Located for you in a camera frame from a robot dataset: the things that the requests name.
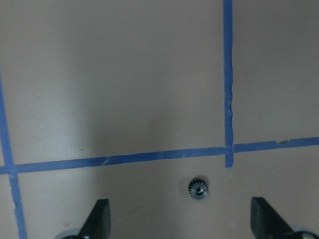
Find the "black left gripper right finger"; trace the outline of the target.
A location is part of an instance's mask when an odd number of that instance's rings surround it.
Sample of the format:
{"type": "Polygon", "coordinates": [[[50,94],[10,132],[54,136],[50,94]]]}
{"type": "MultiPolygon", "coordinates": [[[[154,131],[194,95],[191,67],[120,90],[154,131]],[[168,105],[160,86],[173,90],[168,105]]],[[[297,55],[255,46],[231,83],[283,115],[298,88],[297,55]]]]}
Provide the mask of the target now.
{"type": "Polygon", "coordinates": [[[263,197],[251,198],[250,227],[256,239],[293,239],[295,232],[263,197]]]}

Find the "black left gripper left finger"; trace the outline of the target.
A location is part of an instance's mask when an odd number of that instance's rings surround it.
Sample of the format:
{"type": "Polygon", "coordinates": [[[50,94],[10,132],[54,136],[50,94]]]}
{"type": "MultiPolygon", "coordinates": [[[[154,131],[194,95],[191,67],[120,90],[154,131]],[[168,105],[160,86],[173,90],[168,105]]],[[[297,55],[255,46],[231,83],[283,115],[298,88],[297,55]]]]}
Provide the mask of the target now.
{"type": "Polygon", "coordinates": [[[80,239],[108,239],[110,237],[110,201],[100,199],[81,228],[80,239]]]}

